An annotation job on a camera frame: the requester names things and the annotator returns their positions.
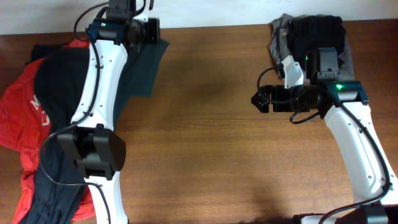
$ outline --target green led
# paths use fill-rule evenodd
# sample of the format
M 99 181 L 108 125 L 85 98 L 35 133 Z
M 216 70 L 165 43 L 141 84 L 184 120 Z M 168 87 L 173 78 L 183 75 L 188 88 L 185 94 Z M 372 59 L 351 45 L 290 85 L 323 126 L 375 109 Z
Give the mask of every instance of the green led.
M 340 84 L 337 84 L 336 87 L 337 87 L 338 90 L 341 90 L 341 88 L 342 88 L 343 86 L 340 85 Z

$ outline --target white background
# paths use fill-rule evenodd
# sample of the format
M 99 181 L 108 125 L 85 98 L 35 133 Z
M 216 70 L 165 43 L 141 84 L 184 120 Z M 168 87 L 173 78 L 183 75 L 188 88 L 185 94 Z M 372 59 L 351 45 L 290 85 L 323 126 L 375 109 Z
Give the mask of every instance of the white background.
M 0 34 L 70 32 L 85 9 L 103 1 L 0 0 Z M 95 13 L 87 14 L 79 30 Z M 267 24 L 283 13 L 391 19 L 398 17 L 398 0 L 155 0 L 150 16 L 160 18 L 161 28 L 178 28 Z

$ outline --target brown wooden surface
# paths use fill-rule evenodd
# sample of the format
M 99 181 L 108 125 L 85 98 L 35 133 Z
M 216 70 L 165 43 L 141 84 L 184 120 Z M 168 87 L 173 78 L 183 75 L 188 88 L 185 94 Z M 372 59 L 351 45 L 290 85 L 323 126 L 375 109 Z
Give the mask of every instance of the brown wooden surface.
M 344 26 L 355 76 L 398 170 L 398 21 Z M 17 79 L 34 44 L 71 37 L 0 36 L 0 93 Z M 162 37 L 170 47 L 153 97 L 131 99 L 118 123 L 127 144 L 121 190 L 130 223 L 248 222 L 327 212 L 352 202 L 324 121 L 294 126 L 290 114 L 260 114 L 250 102 L 258 75 L 272 65 L 268 25 L 166 29 Z M 281 81 L 272 72 L 264 83 Z M 0 221 L 9 223 L 22 170 L 17 152 L 0 150 Z

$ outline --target gray cloth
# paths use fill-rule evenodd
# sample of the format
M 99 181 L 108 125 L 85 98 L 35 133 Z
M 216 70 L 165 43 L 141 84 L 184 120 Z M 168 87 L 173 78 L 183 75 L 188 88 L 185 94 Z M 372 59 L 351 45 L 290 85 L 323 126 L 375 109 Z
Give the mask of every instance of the gray cloth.
M 280 64 L 287 56 L 291 55 L 290 50 L 287 48 L 287 34 L 289 33 L 289 22 L 292 19 L 303 18 L 306 16 L 293 17 L 288 14 L 283 14 L 280 18 L 271 22 L 272 25 L 272 41 L 269 45 L 269 51 L 275 64 Z M 347 37 L 345 37 L 344 52 L 338 56 L 344 64 L 339 68 L 341 73 L 340 80 L 354 80 L 353 59 L 351 58 L 351 49 L 349 47 Z

